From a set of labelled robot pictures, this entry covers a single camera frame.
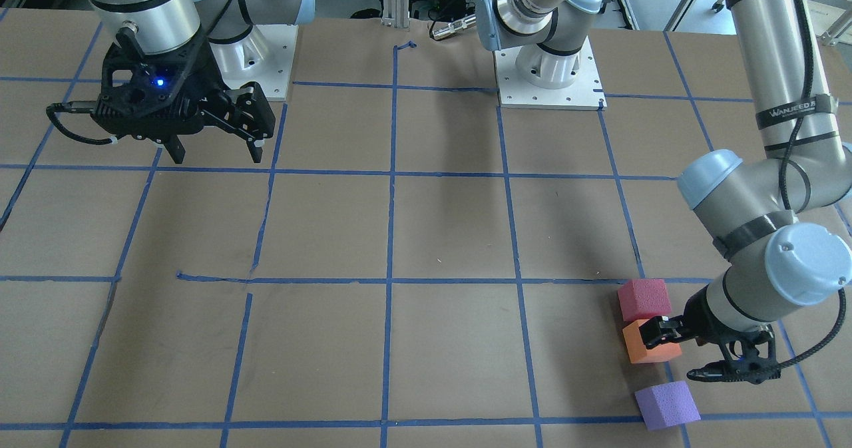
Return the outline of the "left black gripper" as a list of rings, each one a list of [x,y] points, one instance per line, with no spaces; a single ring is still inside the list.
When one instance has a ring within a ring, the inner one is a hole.
[[[691,339],[718,345],[722,359],[688,370],[686,377],[691,381],[757,385],[779,379],[775,330],[771,326],[752,331],[730,329],[711,313],[707,292],[708,288],[703,288],[694,294],[679,316],[655,316],[642,323],[639,334],[643,347],[652,350]]]

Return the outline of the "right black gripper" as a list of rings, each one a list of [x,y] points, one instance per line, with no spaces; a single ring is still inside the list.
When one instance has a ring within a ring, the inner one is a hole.
[[[261,85],[248,81],[231,87],[223,80],[206,36],[197,32],[182,47],[164,54],[159,69],[159,90],[177,104],[180,134],[195,134],[217,126],[246,141],[252,162],[264,157],[266,139],[274,135],[275,114]],[[173,163],[182,164],[186,149],[179,136],[165,140]]]

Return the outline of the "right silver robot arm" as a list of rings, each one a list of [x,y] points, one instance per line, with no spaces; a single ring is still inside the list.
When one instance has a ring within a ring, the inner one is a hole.
[[[276,120],[256,80],[275,70],[263,26],[298,26],[316,0],[88,0],[112,37],[93,101],[45,109],[55,129],[94,146],[130,136],[184,160],[181,136],[208,126],[237,136],[259,163]]]

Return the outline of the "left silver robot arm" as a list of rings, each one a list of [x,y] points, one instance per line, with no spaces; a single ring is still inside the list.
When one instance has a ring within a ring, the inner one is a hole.
[[[848,248],[800,212],[850,189],[836,118],[765,129],[769,156],[709,148],[706,122],[761,118],[801,94],[801,35],[745,30],[746,61],[712,39],[697,81],[663,33],[593,31],[569,58],[579,77],[548,93],[477,33],[439,41],[368,21],[302,33],[264,218],[253,245],[217,238],[178,278],[270,284],[603,288],[621,282],[627,324],[655,280],[720,271],[694,294],[658,351],[697,339],[722,358],[700,381],[776,377],[770,324],[842,290]]]

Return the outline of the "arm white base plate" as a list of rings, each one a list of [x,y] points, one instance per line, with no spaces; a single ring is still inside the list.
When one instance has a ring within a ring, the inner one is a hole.
[[[608,108],[590,39],[578,53],[556,56],[538,45],[494,53],[500,105],[514,109]]]
[[[256,25],[241,41],[211,43],[223,81],[232,89],[258,82],[268,101],[286,102],[298,33],[296,25]]]

